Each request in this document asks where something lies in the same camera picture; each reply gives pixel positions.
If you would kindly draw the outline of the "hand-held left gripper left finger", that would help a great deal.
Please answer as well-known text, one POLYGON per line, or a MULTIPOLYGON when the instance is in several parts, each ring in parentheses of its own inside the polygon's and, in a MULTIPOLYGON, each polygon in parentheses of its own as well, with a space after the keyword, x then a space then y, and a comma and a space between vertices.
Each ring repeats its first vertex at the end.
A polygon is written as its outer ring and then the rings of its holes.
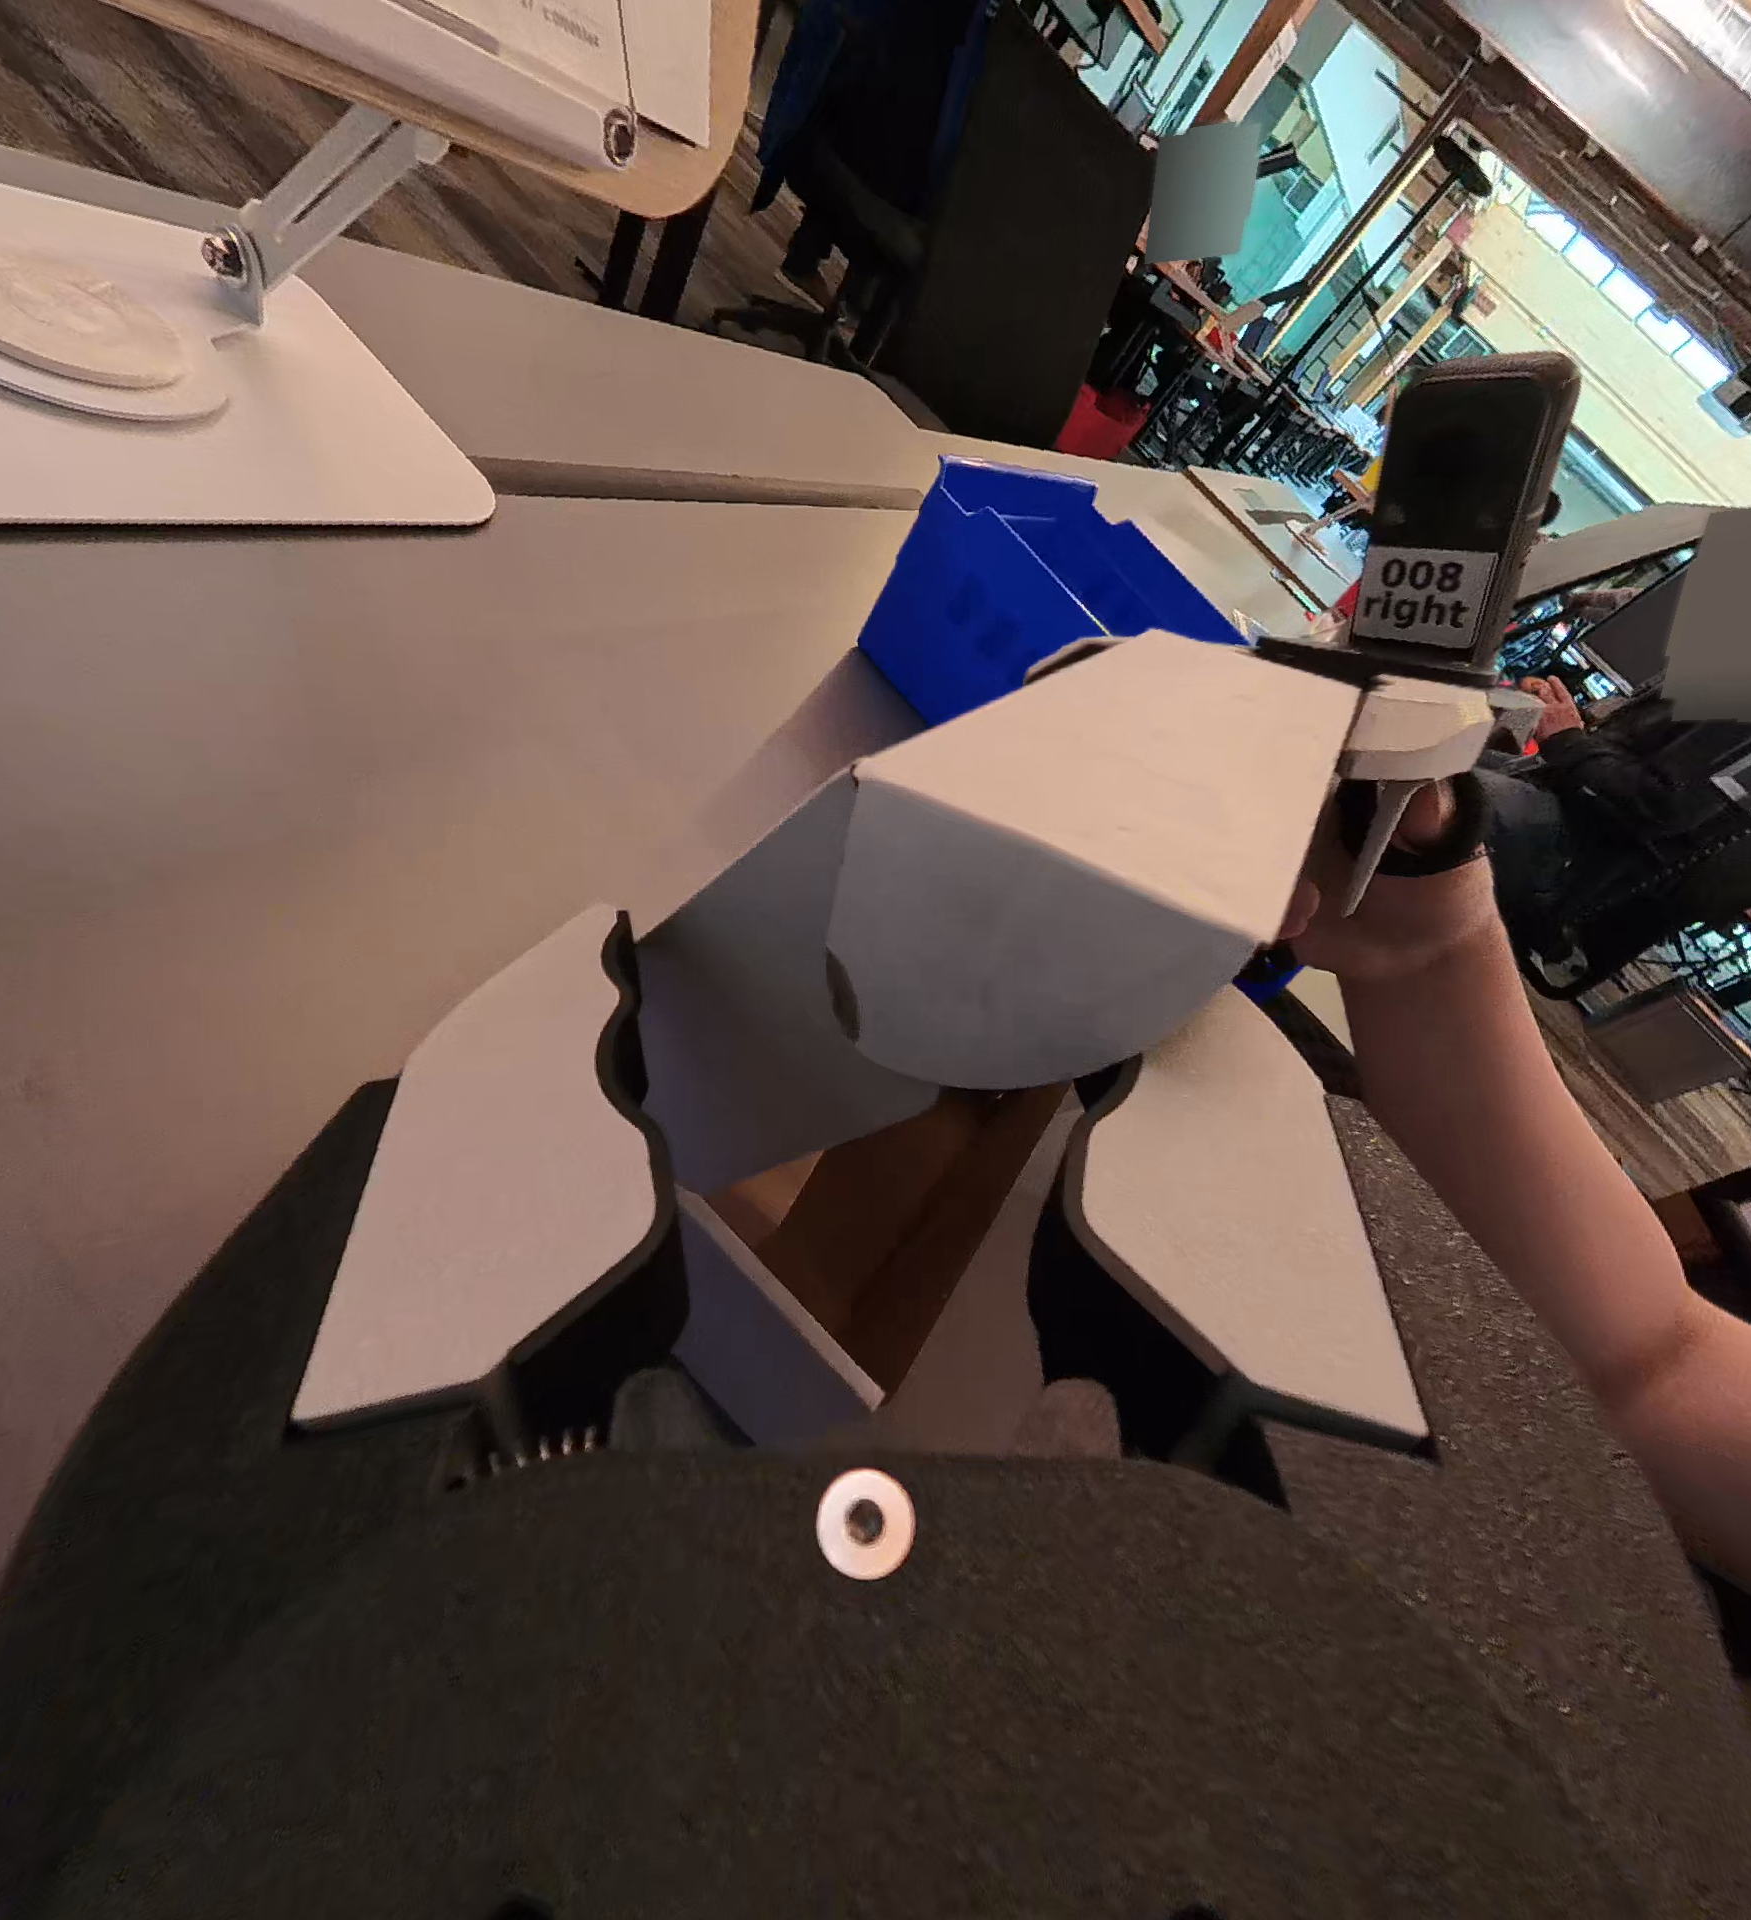
POLYGON ((619 1080, 637 1004, 628 916, 591 904, 416 1048, 293 1400, 297 1428, 497 1400, 517 1362, 662 1250, 667 1150, 619 1080))

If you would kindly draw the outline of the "person's right hand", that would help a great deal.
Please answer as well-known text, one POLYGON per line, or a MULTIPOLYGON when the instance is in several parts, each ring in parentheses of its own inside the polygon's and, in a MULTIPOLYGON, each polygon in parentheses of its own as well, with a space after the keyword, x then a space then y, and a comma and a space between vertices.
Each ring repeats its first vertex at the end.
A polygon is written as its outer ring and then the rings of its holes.
POLYGON ((1358 904, 1358 854, 1377 794, 1343 781, 1323 803, 1311 854, 1277 942, 1343 984, 1405 983, 1499 931, 1486 852, 1489 800, 1476 778, 1423 785, 1398 821, 1358 904))

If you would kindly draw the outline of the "black office chair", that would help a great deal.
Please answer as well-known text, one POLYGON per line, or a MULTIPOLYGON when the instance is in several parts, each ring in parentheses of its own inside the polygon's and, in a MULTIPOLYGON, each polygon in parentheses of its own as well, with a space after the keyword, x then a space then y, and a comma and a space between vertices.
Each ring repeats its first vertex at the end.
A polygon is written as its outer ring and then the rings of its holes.
POLYGON ((783 278, 943 428, 1055 447, 1150 202, 1154 155, 1021 4, 799 4, 754 209, 783 278))

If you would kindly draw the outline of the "person's right forearm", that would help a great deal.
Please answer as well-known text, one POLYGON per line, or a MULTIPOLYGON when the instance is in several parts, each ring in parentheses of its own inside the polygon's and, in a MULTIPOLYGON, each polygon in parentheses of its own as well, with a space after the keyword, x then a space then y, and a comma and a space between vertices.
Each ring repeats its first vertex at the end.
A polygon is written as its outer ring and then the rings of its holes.
POLYGON ((1504 926, 1405 983, 1340 983, 1373 1114, 1563 1346, 1681 1541, 1751 1593, 1751 1324, 1692 1289, 1569 1092, 1504 926))

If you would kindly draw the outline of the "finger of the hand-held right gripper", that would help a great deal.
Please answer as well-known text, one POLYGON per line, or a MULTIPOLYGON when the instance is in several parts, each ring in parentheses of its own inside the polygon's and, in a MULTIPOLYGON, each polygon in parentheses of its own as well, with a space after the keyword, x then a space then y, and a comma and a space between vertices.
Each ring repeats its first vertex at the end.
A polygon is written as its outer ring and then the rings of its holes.
POLYGON ((1358 700, 1340 762, 1343 781, 1454 779, 1474 769, 1495 733, 1534 739, 1542 700, 1508 686, 1452 686, 1382 675, 1358 700))

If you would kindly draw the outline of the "instruction sheet on stand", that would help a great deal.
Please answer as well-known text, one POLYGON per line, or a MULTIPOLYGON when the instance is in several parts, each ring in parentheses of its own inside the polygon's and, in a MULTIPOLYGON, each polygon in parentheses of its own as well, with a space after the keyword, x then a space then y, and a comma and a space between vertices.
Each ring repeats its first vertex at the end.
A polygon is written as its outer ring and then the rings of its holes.
POLYGON ((534 177, 556 181, 569 193, 611 209, 637 212, 646 219, 670 217, 699 202, 719 183, 744 131, 744 111, 754 86, 757 4, 716 2, 709 23, 709 143, 684 144, 670 135, 643 137, 637 158, 612 170, 590 170, 541 152, 496 127, 469 118, 440 99, 440 82, 416 94, 410 86, 386 85, 382 74, 340 64, 306 43, 306 33, 280 37, 263 24, 230 13, 225 4, 194 2, 113 2, 143 23, 169 33, 206 42, 225 54, 252 61, 289 82, 319 89, 348 106, 380 109, 395 121, 416 124, 444 135, 455 147, 512 165, 534 177))

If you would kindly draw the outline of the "white cardboard box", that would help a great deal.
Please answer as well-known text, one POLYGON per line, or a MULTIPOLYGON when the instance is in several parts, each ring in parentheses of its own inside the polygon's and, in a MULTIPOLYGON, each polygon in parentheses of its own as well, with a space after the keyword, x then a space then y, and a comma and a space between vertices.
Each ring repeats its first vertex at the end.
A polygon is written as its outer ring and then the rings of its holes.
POLYGON ((679 1185, 711 1202, 953 1092, 1074 1091, 1031 1239, 1045 1376, 1102 1382, 1159 1460, 1247 1422, 1416 1448, 1328 1095, 1236 987, 1358 702, 1124 638, 815 786, 639 944, 679 1185))

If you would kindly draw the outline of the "blue plastic bin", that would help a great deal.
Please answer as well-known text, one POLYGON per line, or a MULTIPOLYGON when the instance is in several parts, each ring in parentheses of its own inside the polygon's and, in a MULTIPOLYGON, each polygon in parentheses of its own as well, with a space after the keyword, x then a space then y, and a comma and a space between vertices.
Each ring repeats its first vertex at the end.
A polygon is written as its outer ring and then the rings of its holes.
POLYGON ((1089 483, 947 459, 861 653, 924 724, 855 773, 831 948, 867 1037, 1293 984, 1264 951, 1352 696, 1256 657, 1089 483))

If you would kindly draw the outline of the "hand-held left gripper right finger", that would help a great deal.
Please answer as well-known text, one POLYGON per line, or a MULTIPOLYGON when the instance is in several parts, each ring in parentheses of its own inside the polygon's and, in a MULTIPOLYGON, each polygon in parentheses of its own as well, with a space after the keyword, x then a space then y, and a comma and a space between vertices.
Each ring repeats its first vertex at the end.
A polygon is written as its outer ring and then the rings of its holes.
POLYGON ((1080 1084, 1033 1239, 1047 1382, 1113 1400, 1129 1457, 1269 1467, 1269 1426, 1436 1452, 1330 1097, 1224 991, 1080 1084))

